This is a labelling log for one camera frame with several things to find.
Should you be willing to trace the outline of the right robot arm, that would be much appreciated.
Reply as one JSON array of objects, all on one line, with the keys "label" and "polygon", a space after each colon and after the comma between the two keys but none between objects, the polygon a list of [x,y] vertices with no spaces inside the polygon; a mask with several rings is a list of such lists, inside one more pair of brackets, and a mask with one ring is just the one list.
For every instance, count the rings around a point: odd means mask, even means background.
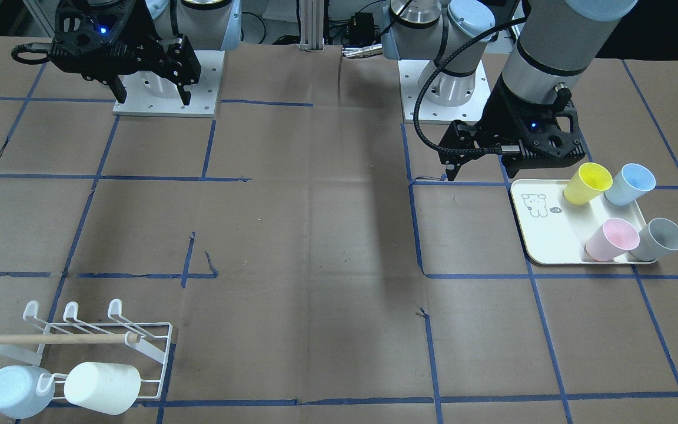
[{"label": "right robot arm", "polygon": [[150,74],[188,107],[204,77],[198,51],[234,50],[240,43],[239,1],[168,1],[153,17],[146,1],[62,1],[46,58],[59,70],[110,89],[124,104],[124,82]]}]

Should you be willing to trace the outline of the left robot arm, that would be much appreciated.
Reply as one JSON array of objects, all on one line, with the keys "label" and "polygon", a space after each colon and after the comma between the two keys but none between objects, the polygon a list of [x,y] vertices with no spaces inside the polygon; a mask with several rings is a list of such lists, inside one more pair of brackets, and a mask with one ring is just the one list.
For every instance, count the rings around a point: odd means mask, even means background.
[{"label": "left robot arm", "polygon": [[[570,167],[586,158],[573,91],[635,1],[530,1],[523,17],[498,18],[482,1],[390,1],[379,39],[384,56],[424,62],[407,120],[437,153],[446,180],[468,162],[498,156],[509,177]],[[479,91],[479,67],[501,32],[517,28],[505,64],[476,117],[450,117],[439,141],[422,123],[426,105],[454,110]]]}]

